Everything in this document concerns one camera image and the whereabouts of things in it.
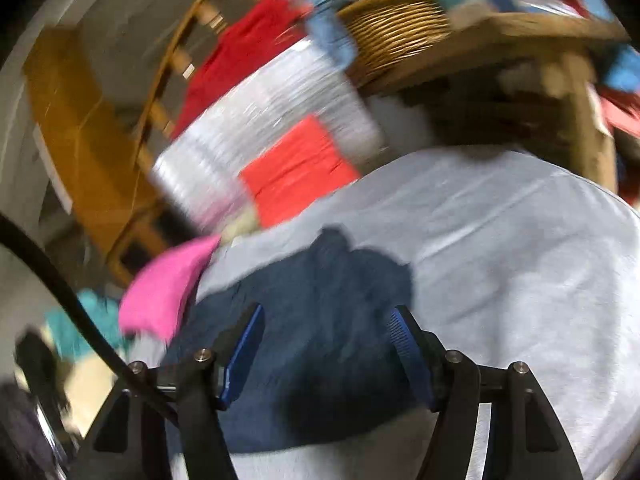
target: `magenta fabric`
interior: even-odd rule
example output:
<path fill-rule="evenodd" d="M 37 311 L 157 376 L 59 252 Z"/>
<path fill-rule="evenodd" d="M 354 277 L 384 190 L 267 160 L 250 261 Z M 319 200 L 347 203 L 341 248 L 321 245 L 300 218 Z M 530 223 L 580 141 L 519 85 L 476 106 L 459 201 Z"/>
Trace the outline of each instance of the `magenta fabric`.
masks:
<path fill-rule="evenodd" d="M 198 238 L 169 249 L 142 269 L 120 302 L 120 331 L 151 332 L 171 341 L 184 304 L 219 244 L 220 236 Z"/>

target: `wicker basket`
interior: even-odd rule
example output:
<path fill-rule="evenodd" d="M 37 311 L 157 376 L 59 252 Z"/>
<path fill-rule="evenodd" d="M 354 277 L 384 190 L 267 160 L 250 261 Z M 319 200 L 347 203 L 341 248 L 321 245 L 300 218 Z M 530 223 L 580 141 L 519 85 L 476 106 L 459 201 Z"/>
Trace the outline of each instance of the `wicker basket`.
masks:
<path fill-rule="evenodd" d="M 347 70 L 358 87 L 450 31 L 446 13 L 434 0 L 359 0 L 338 16 L 358 45 L 358 57 Z"/>

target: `dark blue garment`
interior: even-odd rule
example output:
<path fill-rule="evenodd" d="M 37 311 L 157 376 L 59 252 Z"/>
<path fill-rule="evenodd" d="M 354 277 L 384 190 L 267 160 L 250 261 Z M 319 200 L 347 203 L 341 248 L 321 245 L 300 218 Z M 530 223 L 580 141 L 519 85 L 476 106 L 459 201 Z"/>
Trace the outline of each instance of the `dark blue garment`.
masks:
<path fill-rule="evenodd" d="M 314 41 L 334 61 L 340 70 L 346 70 L 356 59 L 355 41 L 336 16 L 334 0 L 307 0 L 314 10 L 305 19 L 306 30 Z"/>
<path fill-rule="evenodd" d="M 306 250 L 256 270 L 196 304 L 163 365 L 210 346 L 252 301 L 264 306 L 264 337 L 244 391 L 220 424 L 230 452 L 287 449 L 372 430 L 415 405 L 388 337 L 412 281 L 376 251 L 351 250 L 325 229 Z M 168 425 L 171 454 L 179 450 Z"/>

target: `wooden table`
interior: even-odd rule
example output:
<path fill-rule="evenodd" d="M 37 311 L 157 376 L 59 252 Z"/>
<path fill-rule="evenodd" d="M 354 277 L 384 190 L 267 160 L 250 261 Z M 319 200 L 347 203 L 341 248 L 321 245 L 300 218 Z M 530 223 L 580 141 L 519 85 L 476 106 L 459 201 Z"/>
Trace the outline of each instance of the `wooden table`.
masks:
<path fill-rule="evenodd" d="M 388 94 L 463 70 L 534 59 L 544 93 L 562 101 L 563 129 L 571 145 L 570 169 L 615 192 L 614 141 L 594 124 L 587 92 L 587 85 L 595 82 L 589 51 L 627 41 L 625 29 L 617 22 L 552 14 L 494 14 L 402 60 L 363 91 Z"/>

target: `chair backrest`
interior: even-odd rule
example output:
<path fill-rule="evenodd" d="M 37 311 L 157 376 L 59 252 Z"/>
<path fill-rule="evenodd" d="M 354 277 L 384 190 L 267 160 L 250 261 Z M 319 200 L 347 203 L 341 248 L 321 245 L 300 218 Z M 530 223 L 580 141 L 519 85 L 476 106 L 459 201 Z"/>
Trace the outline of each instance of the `chair backrest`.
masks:
<path fill-rule="evenodd" d="M 208 27 L 215 34 L 223 32 L 228 25 L 220 10 L 211 0 L 195 0 L 176 27 L 134 130 L 136 147 L 133 163 L 137 164 L 145 173 L 151 169 L 154 163 L 154 158 L 146 146 L 151 128 L 156 128 L 165 136 L 170 137 L 175 126 L 160 101 L 167 79 L 173 72 L 188 81 L 195 71 L 193 59 L 181 46 L 190 33 L 191 25 L 195 23 Z"/>

